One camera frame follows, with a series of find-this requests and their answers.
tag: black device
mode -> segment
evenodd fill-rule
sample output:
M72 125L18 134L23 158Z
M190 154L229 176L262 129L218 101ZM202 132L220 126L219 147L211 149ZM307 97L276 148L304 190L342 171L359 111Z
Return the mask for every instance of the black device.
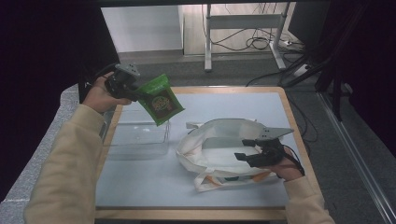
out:
M148 97L146 94L136 92L135 85L140 74L132 64L116 64L114 74L107 78L105 86L114 98L127 98L132 101Z
M279 136L293 132L292 129L265 128L257 139L244 139L245 147L258 146L262 149L260 154L249 155L245 153L234 153L239 161L246 161L250 167L273 166L280 163L283 158L292 161L302 175L305 175L303 166L299 161L286 153L284 146L280 143Z

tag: black curtain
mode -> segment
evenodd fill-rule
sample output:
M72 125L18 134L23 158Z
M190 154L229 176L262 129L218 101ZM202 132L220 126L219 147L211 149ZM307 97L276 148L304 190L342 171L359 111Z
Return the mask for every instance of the black curtain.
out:
M99 7L37 1L2 3L0 200L31 159L61 93L119 61Z

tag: plastic bag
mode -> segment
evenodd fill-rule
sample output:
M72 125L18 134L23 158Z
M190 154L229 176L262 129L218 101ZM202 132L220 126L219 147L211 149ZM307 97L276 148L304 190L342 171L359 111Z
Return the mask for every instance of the plastic bag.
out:
M184 110L163 74L145 83L136 90L143 95L138 102L148 111L157 126Z

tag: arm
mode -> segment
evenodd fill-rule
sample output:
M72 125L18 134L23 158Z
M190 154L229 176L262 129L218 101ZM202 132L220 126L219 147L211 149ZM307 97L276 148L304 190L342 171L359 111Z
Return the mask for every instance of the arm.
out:
M102 151L99 132L104 123L99 113L131 103L109 96L104 82L98 78L58 132L25 208L26 223L94 222L95 174Z
M289 160L268 167L285 179L289 202L286 204L286 216L289 224L334 223L327 210L324 209L324 199L314 192L306 176Z

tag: gray floor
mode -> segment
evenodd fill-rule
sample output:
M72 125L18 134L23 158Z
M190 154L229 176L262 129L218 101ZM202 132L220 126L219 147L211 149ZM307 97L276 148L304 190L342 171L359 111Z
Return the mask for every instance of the gray floor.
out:
M270 55L265 54L236 57L218 55L214 59L212 73L205 73L203 57L177 58L173 63L169 62L169 57L157 58L151 60L151 63L147 58L123 57L122 60L137 63L144 80L163 73L167 74L173 86L244 86L254 77L276 71L274 60ZM269 76L259 81L257 85L275 86L278 79L277 76ZM292 89L287 89L287 94L290 100L298 106L293 106L292 110L302 133L307 128L303 138L309 141L310 160L326 200L326 206L337 223L385 223L372 195L350 159L343 141L334 129L318 94L313 89L315 80L316 78L312 77ZM1 203L0 223L23 223L21 212L29 200L41 162L47 157L50 145L61 124L70 118L78 103L77 86L64 91L61 102L59 111L35 155ZM357 115L347 98L342 99L341 113L343 124L375 180L384 190L389 201L396 204L394 177L396 176L394 174L396 160ZM134 222L98 220L97 223Z

